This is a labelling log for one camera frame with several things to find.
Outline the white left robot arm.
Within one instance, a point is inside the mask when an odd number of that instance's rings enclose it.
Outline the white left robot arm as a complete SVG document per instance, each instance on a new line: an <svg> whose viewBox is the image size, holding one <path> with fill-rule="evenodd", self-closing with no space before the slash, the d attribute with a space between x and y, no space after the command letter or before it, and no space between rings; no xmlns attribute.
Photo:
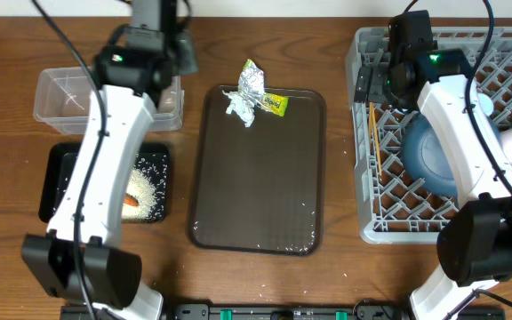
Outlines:
<svg viewBox="0 0 512 320"><path fill-rule="evenodd" d="M45 234L26 235L21 258L48 295L83 302L91 319L158 319L162 294L142 282L140 256L119 248L122 208L162 91L198 70L192 36L121 25L83 70L91 106L74 170Z"/></svg>

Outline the wooden chopstick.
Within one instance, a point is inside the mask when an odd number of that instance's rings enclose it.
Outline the wooden chopstick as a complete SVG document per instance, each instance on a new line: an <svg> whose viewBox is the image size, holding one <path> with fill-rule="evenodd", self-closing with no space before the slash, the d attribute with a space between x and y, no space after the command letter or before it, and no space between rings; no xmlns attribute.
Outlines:
<svg viewBox="0 0 512 320"><path fill-rule="evenodd" d="M377 161L377 175L380 178L381 170L381 158L380 158L380 140L378 134L378 127L375 115L375 104L373 102L369 103L369 133L374 140L374 152L376 155Z"/></svg>
<svg viewBox="0 0 512 320"><path fill-rule="evenodd" d="M378 153L378 141L377 141L377 133L376 133L376 116L374 111L374 103L369 103L369 134L373 140L373 150Z"/></svg>

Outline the dark blue plate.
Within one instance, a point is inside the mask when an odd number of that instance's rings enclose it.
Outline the dark blue plate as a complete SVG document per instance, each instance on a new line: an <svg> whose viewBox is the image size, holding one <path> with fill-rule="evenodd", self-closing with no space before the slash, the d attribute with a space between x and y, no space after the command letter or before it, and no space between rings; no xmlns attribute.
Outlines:
<svg viewBox="0 0 512 320"><path fill-rule="evenodd" d="M457 189L445 153L429 121L418 115L408 124L401 142L401 161L414 179L436 196L456 197Z"/></svg>

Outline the silver foil wrapper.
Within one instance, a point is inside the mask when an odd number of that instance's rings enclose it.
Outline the silver foil wrapper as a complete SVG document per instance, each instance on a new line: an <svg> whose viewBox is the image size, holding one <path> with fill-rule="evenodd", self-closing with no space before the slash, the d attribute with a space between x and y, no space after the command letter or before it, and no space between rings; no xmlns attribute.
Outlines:
<svg viewBox="0 0 512 320"><path fill-rule="evenodd" d="M229 99L226 113L236 113L248 128L255 118L254 109L261 104L265 94L264 72L248 59L239 76L237 90L222 93Z"/></svg>

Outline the pile of white rice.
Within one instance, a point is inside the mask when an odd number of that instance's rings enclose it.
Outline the pile of white rice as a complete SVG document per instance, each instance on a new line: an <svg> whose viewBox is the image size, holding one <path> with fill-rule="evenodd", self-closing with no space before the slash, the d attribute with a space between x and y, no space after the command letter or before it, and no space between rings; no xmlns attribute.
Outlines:
<svg viewBox="0 0 512 320"><path fill-rule="evenodd" d="M126 194L134 196L137 207L123 204L124 223L156 223L165 216L169 156L166 153L139 153L131 170Z"/></svg>

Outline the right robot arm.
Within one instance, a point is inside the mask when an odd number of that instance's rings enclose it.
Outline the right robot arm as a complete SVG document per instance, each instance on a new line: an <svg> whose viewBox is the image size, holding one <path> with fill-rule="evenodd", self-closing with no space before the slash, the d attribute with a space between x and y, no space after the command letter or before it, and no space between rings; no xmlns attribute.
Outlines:
<svg viewBox="0 0 512 320"><path fill-rule="evenodd" d="M472 300L512 278L512 165L477 98L475 70L460 49L400 45L380 93L420 112L452 171L459 212L442 229L439 264L398 319L453 319Z"/></svg>

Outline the light blue cup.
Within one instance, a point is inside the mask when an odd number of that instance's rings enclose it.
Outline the light blue cup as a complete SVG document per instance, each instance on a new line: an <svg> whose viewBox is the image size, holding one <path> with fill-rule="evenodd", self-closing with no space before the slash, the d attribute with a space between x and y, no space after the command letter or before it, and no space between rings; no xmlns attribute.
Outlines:
<svg viewBox="0 0 512 320"><path fill-rule="evenodd" d="M487 116L491 116L494 111L494 104L492 99L485 93L478 93L478 100L481 106L481 109Z"/></svg>

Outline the orange carrot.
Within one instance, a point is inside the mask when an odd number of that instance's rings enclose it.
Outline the orange carrot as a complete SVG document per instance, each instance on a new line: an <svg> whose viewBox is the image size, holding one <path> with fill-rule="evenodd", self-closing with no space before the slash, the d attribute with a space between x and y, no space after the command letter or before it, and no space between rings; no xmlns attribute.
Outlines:
<svg viewBox="0 0 512 320"><path fill-rule="evenodd" d="M139 205L139 201L134 196L126 194L124 197L124 204L137 207Z"/></svg>

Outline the yellow snack packet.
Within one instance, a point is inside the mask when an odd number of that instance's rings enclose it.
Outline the yellow snack packet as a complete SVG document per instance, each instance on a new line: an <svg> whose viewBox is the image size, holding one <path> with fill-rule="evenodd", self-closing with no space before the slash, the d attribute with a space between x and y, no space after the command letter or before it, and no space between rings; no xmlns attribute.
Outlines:
<svg viewBox="0 0 512 320"><path fill-rule="evenodd" d="M283 117L288 103L288 97L266 92L260 100L260 107L269 113Z"/></svg>

